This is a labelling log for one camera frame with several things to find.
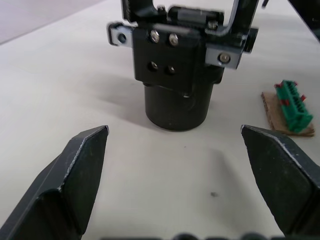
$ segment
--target green terminal block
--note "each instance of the green terminal block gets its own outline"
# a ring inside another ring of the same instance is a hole
[[[301,132],[310,124],[313,118],[303,103],[306,97],[304,95],[300,96],[297,90],[297,83],[294,81],[283,80],[280,84],[275,84],[274,87],[280,100],[288,129],[295,133]]]

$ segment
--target black cylindrical housing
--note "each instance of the black cylindrical housing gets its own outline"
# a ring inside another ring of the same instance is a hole
[[[194,86],[189,97],[156,85],[144,85],[145,113],[157,126],[186,131],[198,127],[206,119],[214,82],[220,82],[224,68],[220,68],[211,82]]]

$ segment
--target dark spot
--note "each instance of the dark spot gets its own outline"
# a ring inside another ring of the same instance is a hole
[[[218,193],[215,192],[215,191],[211,192],[210,195],[211,195],[212,197],[214,197],[214,198],[216,198],[216,197],[219,196]]]

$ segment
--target screw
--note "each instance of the screw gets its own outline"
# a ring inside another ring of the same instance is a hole
[[[166,7],[164,5],[159,5],[157,8],[158,8],[158,12],[165,12],[166,11]]]
[[[218,22],[217,21],[209,21],[208,28],[216,30],[218,28]]]
[[[168,72],[169,72],[170,74],[175,74],[175,73],[176,73],[176,70],[174,69],[173,66],[168,66]]]
[[[169,36],[169,42],[172,46],[177,46],[179,44],[178,36],[175,33],[171,33]]]
[[[154,70],[158,70],[158,65],[155,64],[153,61],[151,62],[151,67],[152,67]]]
[[[228,64],[231,60],[231,57],[229,54],[223,52],[218,56],[218,60],[220,61],[220,63],[222,64]]]
[[[159,33],[156,30],[152,30],[150,32],[150,37],[151,37],[152,42],[154,42],[155,44],[157,44],[160,40]]]

